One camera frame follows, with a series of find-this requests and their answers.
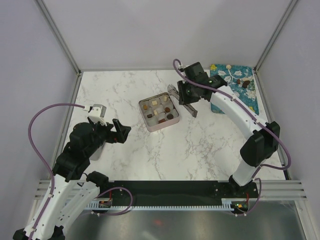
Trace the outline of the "metal tongs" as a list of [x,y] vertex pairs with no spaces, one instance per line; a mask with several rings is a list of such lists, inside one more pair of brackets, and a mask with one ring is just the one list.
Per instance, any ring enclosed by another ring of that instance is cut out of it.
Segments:
[[[179,92],[174,85],[169,84],[167,87],[167,92],[169,93],[169,95],[173,96],[178,101],[180,100]],[[191,106],[190,104],[186,104],[183,105],[183,107],[191,114],[193,118],[197,117],[198,111],[193,106]]]

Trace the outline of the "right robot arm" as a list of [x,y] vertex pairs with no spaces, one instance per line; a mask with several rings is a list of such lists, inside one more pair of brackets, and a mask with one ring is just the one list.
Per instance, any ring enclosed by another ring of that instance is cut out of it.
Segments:
[[183,67],[175,59],[173,67],[182,77],[177,82],[180,105],[204,99],[222,110],[243,134],[246,142],[240,149],[241,161],[228,185],[228,191],[233,197],[241,197],[246,193],[246,185],[257,174],[259,166],[278,150],[280,126],[275,121],[268,123],[254,114],[220,75],[208,76],[199,62]]

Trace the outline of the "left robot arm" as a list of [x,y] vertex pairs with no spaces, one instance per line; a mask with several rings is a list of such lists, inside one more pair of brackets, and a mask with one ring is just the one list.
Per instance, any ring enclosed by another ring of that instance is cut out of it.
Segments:
[[69,142],[56,159],[52,170],[54,182],[49,185],[40,209],[25,228],[14,233],[13,239],[64,240],[86,206],[96,197],[105,197],[110,190],[108,177],[94,171],[88,175],[80,192],[67,200],[90,165],[91,156],[105,143],[125,143],[131,129],[118,119],[105,124],[91,120],[76,124]]

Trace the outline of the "tin lid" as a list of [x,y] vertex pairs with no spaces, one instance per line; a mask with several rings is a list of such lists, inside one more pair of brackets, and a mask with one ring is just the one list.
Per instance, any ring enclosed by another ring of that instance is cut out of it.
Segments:
[[90,161],[98,161],[101,157],[104,147],[99,147],[89,158]]

